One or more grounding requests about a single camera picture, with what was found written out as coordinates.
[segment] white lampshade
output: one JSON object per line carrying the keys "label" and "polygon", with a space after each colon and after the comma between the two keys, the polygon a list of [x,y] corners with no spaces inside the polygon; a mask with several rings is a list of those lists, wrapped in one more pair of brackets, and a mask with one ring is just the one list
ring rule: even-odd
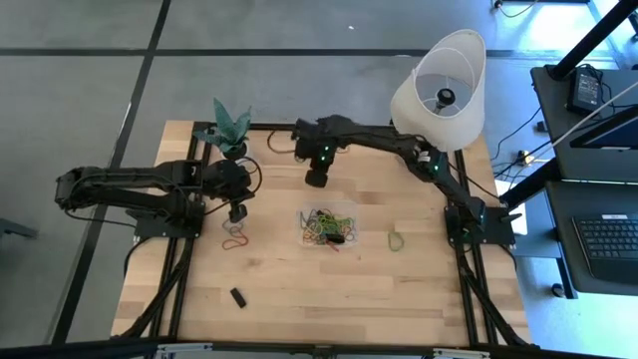
{"label": "white lampshade", "polygon": [[[485,42],[476,31],[457,31],[441,40],[399,87],[390,104],[393,123],[399,133],[422,135],[440,151],[462,149],[482,130],[484,87]],[[457,99],[435,114],[437,92],[445,88]]]}

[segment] wooden tabletop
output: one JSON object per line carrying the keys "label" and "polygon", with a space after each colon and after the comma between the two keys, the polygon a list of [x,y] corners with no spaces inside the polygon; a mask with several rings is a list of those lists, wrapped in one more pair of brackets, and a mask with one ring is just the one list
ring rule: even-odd
{"label": "wooden tabletop", "polygon": [[[157,164],[186,157],[193,122],[166,123]],[[178,337],[202,341],[303,342],[333,344],[467,345],[459,275],[448,246],[445,197],[405,170],[396,156],[350,146],[336,156],[325,188],[304,182],[308,163],[278,155],[266,146],[269,132],[250,131],[250,154],[263,169],[256,198],[245,202],[243,232],[250,242],[224,250],[230,236],[221,227],[227,208],[210,215],[196,240]],[[294,148],[289,133],[277,133],[277,150]],[[483,137],[464,150],[471,178],[495,192]],[[219,160],[213,148],[211,161]],[[472,184],[487,204],[494,198]],[[359,241],[336,252],[298,243],[297,211],[313,201],[356,203]],[[219,200],[209,202],[212,208]],[[405,247],[391,251],[388,232]],[[167,240],[152,239],[131,258],[113,334],[128,329],[158,290]],[[492,301],[509,324],[529,340],[511,258],[483,245]],[[247,306],[229,291],[236,287]],[[164,309],[167,332],[171,298]],[[474,298],[479,338],[485,341],[479,302]]]}

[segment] white cable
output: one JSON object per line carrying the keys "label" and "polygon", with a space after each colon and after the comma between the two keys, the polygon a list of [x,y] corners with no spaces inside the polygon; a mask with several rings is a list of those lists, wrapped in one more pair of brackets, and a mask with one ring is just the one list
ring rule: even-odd
{"label": "white cable", "polygon": [[[626,88],[625,90],[623,90],[622,92],[620,92],[618,95],[614,96],[613,98],[611,98],[611,100],[607,101],[606,103],[604,103],[601,107],[599,107],[598,109],[596,109],[596,111],[592,112],[591,114],[589,114],[586,118],[580,120],[580,122],[578,122],[578,124],[574,125],[574,127],[572,127],[571,129],[569,129],[569,131],[567,131],[566,133],[564,133],[561,137],[558,138],[558,140],[556,140],[555,142],[553,142],[551,144],[551,146],[543,151],[542,153],[540,153],[538,156],[536,156],[536,158],[540,158],[543,155],[545,155],[549,150],[553,149],[556,147],[556,145],[560,144],[563,140],[565,140],[569,135],[571,135],[571,133],[573,133],[574,131],[576,131],[576,129],[578,129],[580,127],[580,125],[584,124],[585,122],[589,121],[589,119],[593,118],[594,116],[598,115],[599,112],[601,112],[604,108],[606,108],[607,106],[609,106],[610,104],[612,104],[614,101],[618,100],[620,97],[622,97],[623,95],[625,95],[626,93],[628,93],[629,91],[631,91],[631,89],[635,88],[636,86],[638,86],[638,81],[636,81],[633,85],[631,85],[630,87]],[[523,166],[520,170],[518,170],[518,172],[516,173],[516,175],[514,175],[514,178],[516,178],[516,176],[520,175],[520,173],[525,169],[525,166]],[[511,188],[511,186],[513,185],[514,180],[512,179],[511,182],[509,183],[509,188]]]}
{"label": "white cable", "polygon": [[[501,12],[501,13],[502,13],[505,17],[508,17],[508,18],[512,19],[512,18],[515,18],[516,16],[520,16],[520,15],[524,14],[527,10],[531,9],[531,7],[532,7],[532,6],[536,5],[536,3],[537,3],[538,1],[539,1],[539,0],[534,0],[534,2],[532,2],[532,3],[531,3],[531,5],[527,6],[524,10],[522,10],[522,11],[520,11],[519,13],[516,13],[516,14],[514,14],[514,15],[509,15],[509,14],[507,14],[507,13],[506,13],[506,12],[502,9],[502,5],[501,5],[501,6],[498,6],[498,10],[500,10],[500,12]],[[494,0],[491,0],[491,7],[492,7],[492,8],[494,7]]]}

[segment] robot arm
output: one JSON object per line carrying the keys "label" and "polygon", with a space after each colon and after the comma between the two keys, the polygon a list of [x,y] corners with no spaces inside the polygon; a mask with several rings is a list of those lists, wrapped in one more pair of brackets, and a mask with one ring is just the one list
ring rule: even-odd
{"label": "robot arm", "polygon": [[[201,161],[173,161],[154,168],[76,168],[60,176],[57,183],[55,202],[61,209],[96,204],[127,208],[127,214],[138,221],[139,236],[198,235],[204,205],[189,198],[193,192],[228,201],[232,222],[247,216],[241,202],[254,197],[248,189],[248,171],[229,160],[205,168]],[[157,188],[166,194],[130,190],[139,188]]]}
{"label": "robot arm", "polygon": [[401,135],[394,129],[362,126],[333,115],[316,124],[297,120],[292,132],[295,157],[310,159],[306,183],[323,187],[337,148],[360,145],[398,155],[419,180],[433,183],[458,209],[463,228],[484,231],[485,203],[470,194],[452,177],[448,158],[421,136]]}

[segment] black desk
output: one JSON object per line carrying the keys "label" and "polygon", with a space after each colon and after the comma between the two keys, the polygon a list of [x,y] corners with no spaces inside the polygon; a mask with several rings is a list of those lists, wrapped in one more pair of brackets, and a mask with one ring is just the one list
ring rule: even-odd
{"label": "black desk", "polygon": [[[638,71],[602,70],[602,73],[603,82],[609,85],[614,95],[638,81]],[[552,80],[545,68],[532,69],[531,78],[549,134],[557,139],[583,119],[582,116],[565,110],[569,81]],[[609,99],[606,89],[604,98]],[[638,103],[637,89],[625,94],[615,104],[634,103]],[[609,108],[601,112],[603,117],[611,114],[612,110]],[[510,206],[527,201],[527,206],[542,207],[539,198],[545,196],[550,203],[551,224],[548,224],[545,216],[537,217],[539,213],[544,214],[542,210],[530,210],[527,222],[535,230],[528,236],[516,239],[517,251],[514,254],[540,257],[555,255],[568,298],[577,296],[575,290],[638,295],[638,286],[607,282],[591,276],[571,226],[571,218],[575,215],[601,211],[637,212],[638,185],[563,181],[638,182],[638,151],[611,152],[572,148],[569,142],[582,133],[584,132],[576,132],[561,142],[554,148],[556,156],[553,160],[500,197]],[[548,230],[549,227],[555,227],[556,231]]]}
{"label": "black desk", "polygon": [[601,210],[608,213],[636,212],[638,185],[563,181],[548,183],[546,191],[574,288],[582,292],[638,295],[638,285],[608,282],[591,276],[571,223],[575,215],[599,213]]}
{"label": "black desk", "polygon": [[[638,71],[600,71],[603,73],[603,82],[609,85],[614,95],[638,81]],[[582,116],[565,110],[569,81],[552,80],[544,67],[531,69],[531,78],[549,129],[549,135],[552,139],[557,139],[583,119]],[[609,99],[609,93],[606,89],[604,97]],[[625,94],[615,104],[635,103],[638,103],[638,89],[633,89]],[[601,112],[603,117],[609,115],[611,115],[609,108]],[[572,148],[569,144],[570,141],[583,133],[576,131],[558,144],[554,148],[556,157],[553,160],[505,193],[502,199],[512,206],[518,205],[541,191],[548,180],[638,181],[638,166],[635,165],[638,161],[636,152]]]}

